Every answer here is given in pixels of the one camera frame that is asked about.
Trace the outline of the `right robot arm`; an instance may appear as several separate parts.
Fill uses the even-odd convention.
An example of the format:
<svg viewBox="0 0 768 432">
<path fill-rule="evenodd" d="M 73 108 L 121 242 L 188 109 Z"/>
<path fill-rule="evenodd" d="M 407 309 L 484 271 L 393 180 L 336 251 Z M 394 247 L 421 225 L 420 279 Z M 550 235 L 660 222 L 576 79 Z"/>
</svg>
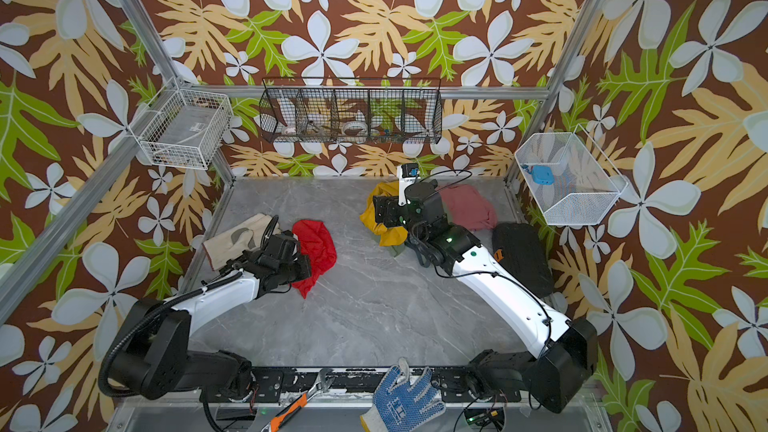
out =
<svg viewBox="0 0 768 432">
<path fill-rule="evenodd" d="M 450 222 L 436 182 L 405 179 L 400 185 L 395 196 L 372 196 L 376 224 L 404 228 L 423 266 L 478 294 L 526 348 L 479 354 L 468 366 L 469 388 L 477 396 L 525 391 L 546 410 L 561 412 L 595 372 L 596 328 L 549 306 L 506 271 L 471 231 Z"/>
</svg>

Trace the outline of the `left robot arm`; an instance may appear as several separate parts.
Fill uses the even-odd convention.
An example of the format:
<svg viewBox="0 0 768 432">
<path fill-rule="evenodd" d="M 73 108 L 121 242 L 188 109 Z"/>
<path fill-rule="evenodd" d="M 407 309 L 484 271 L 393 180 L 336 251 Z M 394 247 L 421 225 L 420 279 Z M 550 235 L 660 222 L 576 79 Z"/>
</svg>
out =
<svg viewBox="0 0 768 432">
<path fill-rule="evenodd" d="M 224 313 L 310 275 L 310 259 L 293 233 L 269 233 L 258 248 L 228 260 L 215 280 L 163 301 L 136 302 L 102 359 L 100 392 L 158 399 L 201 389 L 245 398 L 252 389 L 251 362 L 232 352 L 193 351 L 191 336 Z"/>
</svg>

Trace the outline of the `red cloth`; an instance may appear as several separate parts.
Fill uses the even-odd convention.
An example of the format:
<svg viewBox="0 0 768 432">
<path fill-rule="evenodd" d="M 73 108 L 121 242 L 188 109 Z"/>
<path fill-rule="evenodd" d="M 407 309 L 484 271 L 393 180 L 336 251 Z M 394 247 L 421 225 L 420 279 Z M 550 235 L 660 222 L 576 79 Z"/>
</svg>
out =
<svg viewBox="0 0 768 432">
<path fill-rule="evenodd" d="M 310 277 L 293 284 L 306 299 L 318 279 L 335 266 L 338 255 L 333 238 L 323 222 L 299 220 L 293 225 L 292 232 L 299 240 L 301 253 L 310 262 Z"/>
</svg>

